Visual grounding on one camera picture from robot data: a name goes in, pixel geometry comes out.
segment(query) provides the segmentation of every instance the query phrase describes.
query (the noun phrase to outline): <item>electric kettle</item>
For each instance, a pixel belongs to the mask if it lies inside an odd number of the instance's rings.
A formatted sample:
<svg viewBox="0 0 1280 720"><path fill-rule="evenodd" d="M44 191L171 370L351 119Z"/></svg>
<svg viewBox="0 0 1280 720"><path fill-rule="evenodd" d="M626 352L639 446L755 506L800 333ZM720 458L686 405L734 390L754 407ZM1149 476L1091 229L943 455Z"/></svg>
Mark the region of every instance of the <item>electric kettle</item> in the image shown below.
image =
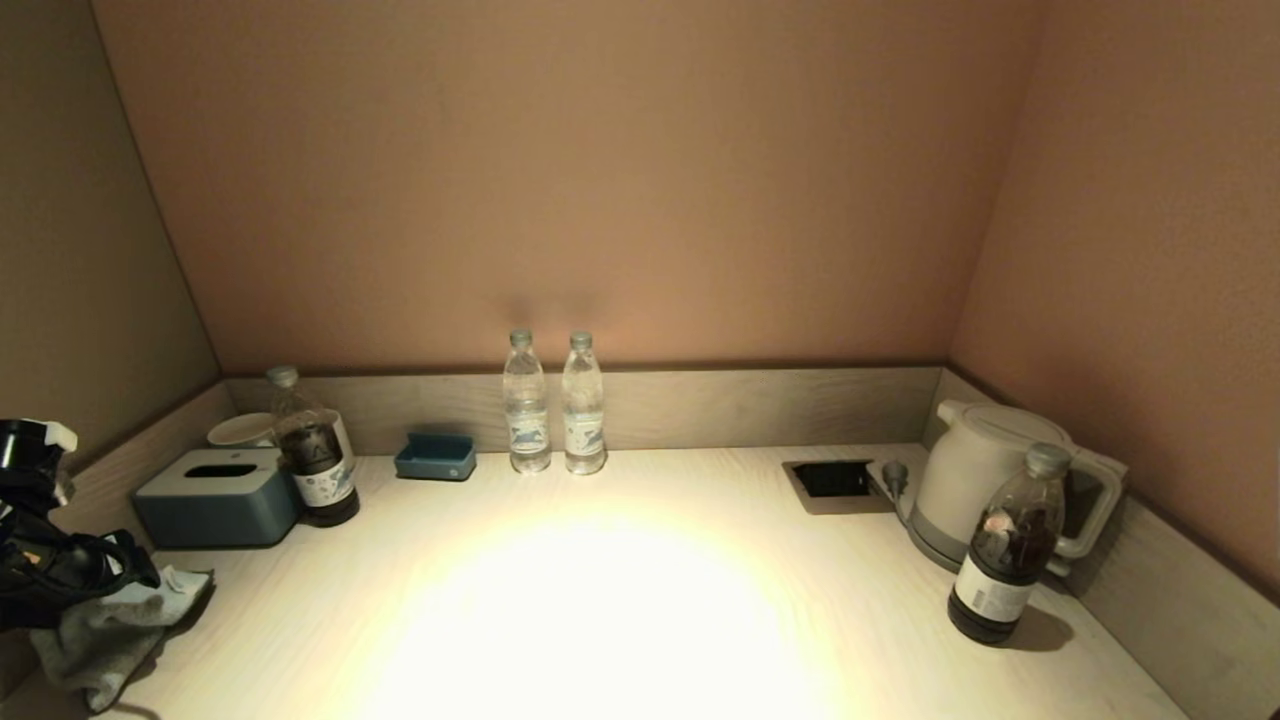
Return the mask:
<svg viewBox="0 0 1280 720"><path fill-rule="evenodd" d="M911 542L934 562L959 570L991 496L1021 469L1033 443L1048 442L1071 455L1071 484L1076 492L1084 487L1097 491L1092 507L1082 509L1073 502L1073 495L1068 496L1069 529L1059 538L1055 559L1050 562L1052 573L1066 575L1066 562L1093 548L1120 500L1129 469L1076 446L1062 428L1016 407L947 400L938 405L938 418L950 429L938 438L924 468L924 479L906 521ZM1079 532L1069 537L1074 528Z"/></svg>

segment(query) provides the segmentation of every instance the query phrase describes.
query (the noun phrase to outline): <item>small blue dish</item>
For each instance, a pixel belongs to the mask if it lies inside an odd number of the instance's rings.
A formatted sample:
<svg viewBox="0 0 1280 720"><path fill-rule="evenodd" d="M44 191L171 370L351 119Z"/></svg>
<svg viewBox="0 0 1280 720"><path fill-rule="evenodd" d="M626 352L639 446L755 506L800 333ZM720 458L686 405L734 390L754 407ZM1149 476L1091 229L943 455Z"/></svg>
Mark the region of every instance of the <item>small blue dish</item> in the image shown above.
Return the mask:
<svg viewBox="0 0 1280 720"><path fill-rule="evenodd" d="M415 480L462 482L476 469L476 447L468 436L410 433L396 456L396 474Z"/></svg>

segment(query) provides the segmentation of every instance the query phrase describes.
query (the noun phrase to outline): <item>wall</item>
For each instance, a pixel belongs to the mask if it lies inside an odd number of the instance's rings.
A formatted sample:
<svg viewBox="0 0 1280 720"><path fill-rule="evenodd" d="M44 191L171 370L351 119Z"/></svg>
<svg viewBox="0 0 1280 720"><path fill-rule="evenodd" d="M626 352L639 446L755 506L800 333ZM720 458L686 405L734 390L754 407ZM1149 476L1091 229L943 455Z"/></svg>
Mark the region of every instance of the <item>wall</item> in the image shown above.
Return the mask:
<svg viewBox="0 0 1280 720"><path fill-rule="evenodd" d="M1280 5L1044 33L954 361L1280 591Z"/></svg>
<svg viewBox="0 0 1280 720"><path fill-rule="evenodd" d="M229 373L946 356L1030 0L95 4Z"/></svg>
<svg viewBox="0 0 1280 720"><path fill-rule="evenodd" d="M68 466L218 377L88 3L0 4L0 416L61 420Z"/></svg>

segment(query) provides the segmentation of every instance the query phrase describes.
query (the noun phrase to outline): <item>clear water bottle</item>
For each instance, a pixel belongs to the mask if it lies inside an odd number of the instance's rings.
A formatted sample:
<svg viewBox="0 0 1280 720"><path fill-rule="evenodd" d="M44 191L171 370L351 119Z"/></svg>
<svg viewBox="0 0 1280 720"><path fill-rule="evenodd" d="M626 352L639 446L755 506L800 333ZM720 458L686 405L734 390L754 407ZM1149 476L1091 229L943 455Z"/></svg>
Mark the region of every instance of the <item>clear water bottle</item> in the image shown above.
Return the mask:
<svg viewBox="0 0 1280 720"><path fill-rule="evenodd" d="M511 331L511 352L502 370L502 401L511 430L511 466L517 473L545 470L552 464L547 380L529 329Z"/></svg>
<svg viewBox="0 0 1280 720"><path fill-rule="evenodd" d="M564 404L564 465L589 475L604 466L604 377L591 351L591 333L568 338L561 401Z"/></svg>
<svg viewBox="0 0 1280 720"><path fill-rule="evenodd" d="M343 454L330 414L298 389L293 365L271 368L266 378L275 386L275 443L298 486L308 521L321 528L346 523L360 512L360 495L351 482L355 459Z"/></svg>
<svg viewBox="0 0 1280 720"><path fill-rule="evenodd" d="M1070 465L1065 450L1038 442L991 497L947 598L947 616L961 633L988 644L1014 633L1062 533Z"/></svg>

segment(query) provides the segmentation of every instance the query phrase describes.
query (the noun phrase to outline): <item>cloth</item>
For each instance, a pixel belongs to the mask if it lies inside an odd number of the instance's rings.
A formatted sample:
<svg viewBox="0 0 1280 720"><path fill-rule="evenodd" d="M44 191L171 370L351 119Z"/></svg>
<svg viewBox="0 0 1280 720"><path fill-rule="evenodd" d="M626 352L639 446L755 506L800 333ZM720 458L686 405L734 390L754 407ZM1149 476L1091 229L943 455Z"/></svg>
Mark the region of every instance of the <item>cloth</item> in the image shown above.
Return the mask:
<svg viewBox="0 0 1280 720"><path fill-rule="evenodd" d="M132 583L63 612L58 629L31 630L50 683L83 691L88 708L109 708L134 670L212 587L212 575L166 566L160 587Z"/></svg>

